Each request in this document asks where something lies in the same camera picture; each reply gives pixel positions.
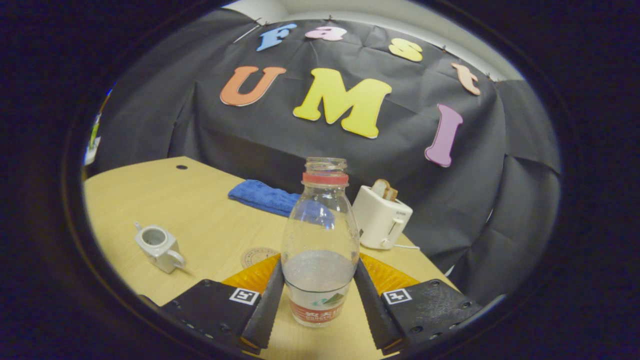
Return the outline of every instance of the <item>blue towel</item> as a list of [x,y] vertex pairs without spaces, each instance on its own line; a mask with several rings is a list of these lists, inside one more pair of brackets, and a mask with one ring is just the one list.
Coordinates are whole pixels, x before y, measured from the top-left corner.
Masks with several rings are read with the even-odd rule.
[[300,198],[297,193],[274,189],[258,180],[245,180],[229,192],[229,199],[242,202],[252,208],[289,217]]

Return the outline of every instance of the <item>table surface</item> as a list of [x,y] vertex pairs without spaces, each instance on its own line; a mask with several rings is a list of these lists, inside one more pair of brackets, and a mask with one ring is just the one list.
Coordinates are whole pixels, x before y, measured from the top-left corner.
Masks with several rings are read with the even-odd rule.
[[[185,165],[187,169],[178,169]],[[132,291],[162,306],[202,279],[222,281],[243,269],[241,258],[254,247],[280,251],[287,218],[230,200],[244,179],[187,157],[116,168],[87,179],[85,201],[104,256]],[[134,241],[134,222],[172,233],[187,265],[166,274],[147,260]],[[399,245],[413,245],[403,234]],[[414,277],[454,286],[417,249],[360,251]],[[327,327],[295,322],[283,291],[264,359],[380,359],[355,284],[342,314]]]

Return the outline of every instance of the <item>purple letter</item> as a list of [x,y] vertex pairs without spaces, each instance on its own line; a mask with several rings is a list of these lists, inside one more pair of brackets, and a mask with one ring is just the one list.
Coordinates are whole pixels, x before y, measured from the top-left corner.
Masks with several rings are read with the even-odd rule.
[[455,110],[443,104],[438,104],[440,123],[433,143],[424,151],[427,160],[433,161],[441,167],[451,165],[451,147],[456,136],[458,125],[462,124],[462,116]]

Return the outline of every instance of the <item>clear plastic bottle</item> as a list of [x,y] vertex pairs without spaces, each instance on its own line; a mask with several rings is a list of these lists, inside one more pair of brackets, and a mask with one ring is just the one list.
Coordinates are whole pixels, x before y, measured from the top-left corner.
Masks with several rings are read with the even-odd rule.
[[291,211],[282,244],[282,272],[293,317],[327,326],[340,314],[360,257],[351,204],[344,194],[345,159],[307,158],[305,191]]

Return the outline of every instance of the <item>pink letter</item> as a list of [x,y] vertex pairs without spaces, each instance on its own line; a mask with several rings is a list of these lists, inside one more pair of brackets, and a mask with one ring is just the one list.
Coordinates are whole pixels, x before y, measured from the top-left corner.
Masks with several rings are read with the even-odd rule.
[[338,41],[342,40],[342,36],[347,31],[342,28],[336,28],[334,26],[321,26],[315,30],[309,31],[305,34],[308,38],[321,38],[323,40]]
[[429,161],[449,167],[451,165],[451,147],[456,136],[458,125],[462,124],[462,116],[455,110],[443,104],[438,104],[440,123],[433,143],[424,151],[424,157]]

